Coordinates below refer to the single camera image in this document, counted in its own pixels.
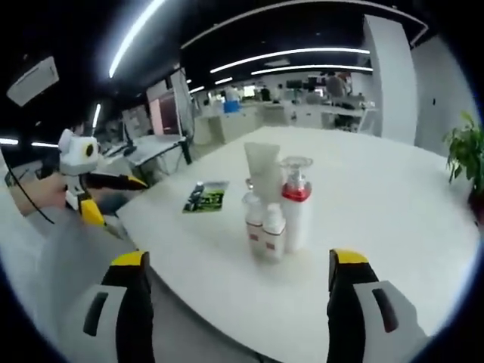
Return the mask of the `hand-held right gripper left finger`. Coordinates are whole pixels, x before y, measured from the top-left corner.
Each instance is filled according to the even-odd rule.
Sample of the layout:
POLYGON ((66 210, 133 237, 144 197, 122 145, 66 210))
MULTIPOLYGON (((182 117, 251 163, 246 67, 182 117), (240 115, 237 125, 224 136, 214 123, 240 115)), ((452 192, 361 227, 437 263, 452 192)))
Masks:
POLYGON ((68 362, 154 362, 149 253, 115 258, 99 284, 67 310, 60 347, 68 362))

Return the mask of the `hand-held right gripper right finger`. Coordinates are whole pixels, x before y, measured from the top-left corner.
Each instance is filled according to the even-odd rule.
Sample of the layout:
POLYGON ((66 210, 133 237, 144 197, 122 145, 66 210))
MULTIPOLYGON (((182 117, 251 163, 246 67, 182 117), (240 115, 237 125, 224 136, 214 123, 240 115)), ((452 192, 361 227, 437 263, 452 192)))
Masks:
POLYGON ((352 250, 329 252, 328 362, 410 362, 429 341, 411 301, 352 250))

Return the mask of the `person's left hand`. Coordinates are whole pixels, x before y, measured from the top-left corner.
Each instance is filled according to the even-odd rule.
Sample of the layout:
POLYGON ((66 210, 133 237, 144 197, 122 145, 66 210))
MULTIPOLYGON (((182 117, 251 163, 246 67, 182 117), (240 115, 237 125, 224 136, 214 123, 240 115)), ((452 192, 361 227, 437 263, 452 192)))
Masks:
POLYGON ((37 205, 40 208, 66 206, 67 184, 60 174, 52 174, 39 181, 37 205))

